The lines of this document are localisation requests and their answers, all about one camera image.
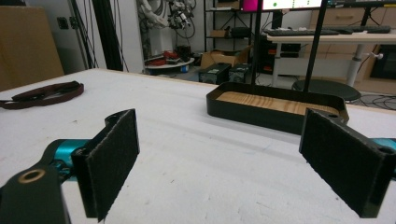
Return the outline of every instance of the keyboard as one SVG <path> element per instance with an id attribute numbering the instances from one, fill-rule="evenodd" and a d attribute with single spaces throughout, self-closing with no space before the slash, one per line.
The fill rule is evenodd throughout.
<path id="1" fill-rule="evenodd" d="M 265 33 L 270 36 L 315 35 L 315 30 L 268 30 Z M 339 35 L 339 33 L 333 30 L 321 30 L 320 35 Z"/>
<path id="2" fill-rule="evenodd" d="M 350 31 L 350 32 L 363 32 L 367 31 L 367 34 L 389 34 L 390 26 L 381 25 L 381 26 L 327 26 L 322 27 L 322 30 L 332 30 L 337 32 Z"/>

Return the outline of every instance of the black tray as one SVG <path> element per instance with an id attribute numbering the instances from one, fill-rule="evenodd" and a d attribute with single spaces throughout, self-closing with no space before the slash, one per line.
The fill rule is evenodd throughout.
<path id="1" fill-rule="evenodd" d="M 270 97 L 312 105 L 329 106 L 337 110 L 339 116 L 347 123 L 347 114 L 344 99 L 313 92 L 292 91 L 265 86 L 252 86 L 244 83 L 224 82 L 206 96 L 207 113 L 211 116 L 231 119 L 265 128 L 275 129 L 287 133 L 301 134 L 304 115 L 278 111 L 253 105 L 221 101 L 218 98 L 227 91 L 235 91 L 257 96 Z"/>

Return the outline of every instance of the floor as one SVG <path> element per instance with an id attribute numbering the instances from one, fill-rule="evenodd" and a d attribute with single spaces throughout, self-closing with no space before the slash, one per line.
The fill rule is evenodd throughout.
<path id="1" fill-rule="evenodd" d="M 181 73 L 179 70 L 162 70 L 153 75 L 198 82 L 199 71 L 199 66 L 191 65 L 187 73 Z M 291 85 L 296 80 L 296 77 L 293 76 L 279 76 L 277 87 L 291 90 Z M 259 74 L 256 78 L 256 85 L 271 86 L 271 82 L 271 75 Z M 396 96 L 381 93 L 361 92 L 361 98 L 349 104 L 396 110 Z"/>

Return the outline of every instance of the computer tower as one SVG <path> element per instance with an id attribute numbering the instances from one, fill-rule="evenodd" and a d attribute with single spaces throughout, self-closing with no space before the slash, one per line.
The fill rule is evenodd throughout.
<path id="1" fill-rule="evenodd" d="M 230 68 L 230 63 L 214 63 L 199 72 L 199 81 L 219 85 L 229 80 Z"/>
<path id="2" fill-rule="evenodd" d="M 248 63 L 240 63 L 236 64 L 234 67 L 230 69 L 229 80 L 231 82 L 246 82 L 246 76 L 250 71 L 250 64 Z"/>

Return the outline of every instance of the desk leg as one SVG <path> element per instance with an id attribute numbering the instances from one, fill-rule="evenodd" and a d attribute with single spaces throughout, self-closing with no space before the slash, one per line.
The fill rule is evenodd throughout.
<path id="1" fill-rule="evenodd" d="M 353 87 L 353 84 L 355 83 L 356 76 L 359 72 L 359 67 L 361 66 L 361 55 L 363 54 L 363 49 L 364 45 L 359 44 L 356 49 L 355 56 L 352 58 L 352 61 L 349 65 L 346 78 L 346 84 L 348 86 Z"/>
<path id="2" fill-rule="evenodd" d="M 276 55 L 274 60 L 274 70 L 273 70 L 273 80 L 272 80 L 273 87 L 276 87 L 276 83 L 277 83 L 277 75 L 278 75 L 277 71 L 279 70 L 281 47 L 282 44 L 277 44 L 276 46 Z"/>

